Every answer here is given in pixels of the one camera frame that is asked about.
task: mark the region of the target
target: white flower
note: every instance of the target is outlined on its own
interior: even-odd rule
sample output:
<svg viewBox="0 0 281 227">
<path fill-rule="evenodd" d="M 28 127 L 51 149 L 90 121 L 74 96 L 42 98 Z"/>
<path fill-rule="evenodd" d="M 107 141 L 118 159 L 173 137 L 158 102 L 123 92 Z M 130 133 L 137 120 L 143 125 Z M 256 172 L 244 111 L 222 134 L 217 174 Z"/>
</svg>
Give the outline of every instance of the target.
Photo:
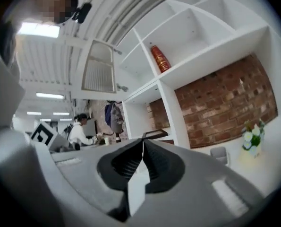
<svg viewBox="0 0 281 227">
<path fill-rule="evenodd" d="M 245 141 L 250 142 L 252 140 L 252 138 L 253 138 L 253 134 L 251 132 L 246 132 L 244 134 Z"/>
<path fill-rule="evenodd" d="M 251 143 L 251 142 L 244 141 L 243 146 L 244 146 L 245 149 L 249 149 L 249 148 L 252 146 L 252 143 Z"/>
<path fill-rule="evenodd" d="M 260 128 L 258 127 L 258 125 L 255 124 L 254 129 L 252 130 L 252 133 L 256 136 L 260 135 Z"/>
</svg>

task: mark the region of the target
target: potted plant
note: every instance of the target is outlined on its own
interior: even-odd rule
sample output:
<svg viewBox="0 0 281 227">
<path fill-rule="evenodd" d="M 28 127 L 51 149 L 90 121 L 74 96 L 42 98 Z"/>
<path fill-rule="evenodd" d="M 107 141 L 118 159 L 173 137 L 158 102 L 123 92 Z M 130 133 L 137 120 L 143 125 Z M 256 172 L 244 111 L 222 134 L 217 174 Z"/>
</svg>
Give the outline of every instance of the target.
<svg viewBox="0 0 281 227">
<path fill-rule="evenodd" d="M 255 124 L 252 129 L 249 122 L 245 122 L 245 127 L 242 129 L 244 142 L 242 149 L 247 152 L 248 156 L 256 158 L 261 153 L 261 143 L 264 139 L 265 123 L 259 119 L 259 125 Z"/>
</svg>

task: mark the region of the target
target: fluorescent light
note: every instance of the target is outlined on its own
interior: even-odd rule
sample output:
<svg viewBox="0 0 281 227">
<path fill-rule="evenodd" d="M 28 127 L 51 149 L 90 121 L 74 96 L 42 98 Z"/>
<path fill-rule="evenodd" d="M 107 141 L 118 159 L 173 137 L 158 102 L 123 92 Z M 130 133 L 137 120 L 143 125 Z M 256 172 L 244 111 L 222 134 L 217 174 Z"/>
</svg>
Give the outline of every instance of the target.
<svg viewBox="0 0 281 227">
<path fill-rule="evenodd" d="M 70 115 L 70 113 L 53 113 L 53 115 Z"/>
<path fill-rule="evenodd" d="M 48 93 L 36 93 L 37 97 L 46 97 L 46 98 L 56 98 L 56 99 L 64 99 L 63 95 L 59 94 L 48 94 Z"/>
<path fill-rule="evenodd" d="M 28 115 L 42 115 L 40 112 L 27 112 Z"/>
<path fill-rule="evenodd" d="M 43 25 L 37 23 L 23 22 L 19 35 L 40 35 L 46 37 L 57 38 L 60 33 L 60 27 L 55 25 Z"/>
</svg>

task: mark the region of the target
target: desk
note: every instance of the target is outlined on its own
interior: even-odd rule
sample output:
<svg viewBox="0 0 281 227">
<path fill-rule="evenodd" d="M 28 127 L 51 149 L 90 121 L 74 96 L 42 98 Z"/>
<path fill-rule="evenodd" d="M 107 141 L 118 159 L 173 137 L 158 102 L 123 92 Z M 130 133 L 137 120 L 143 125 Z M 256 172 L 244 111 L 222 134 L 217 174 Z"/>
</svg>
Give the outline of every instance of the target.
<svg viewBox="0 0 281 227">
<path fill-rule="evenodd" d="M 262 153 L 254 160 L 251 166 L 244 165 L 239 160 L 243 138 L 238 138 L 223 144 L 193 149 L 210 155 L 210 149 L 224 146 L 230 158 L 229 167 L 253 184 L 263 196 L 267 196 L 276 190 L 281 184 L 281 162 L 279 155 L 271 151 L 265 151 L 262 145 Z"/>
</svg>

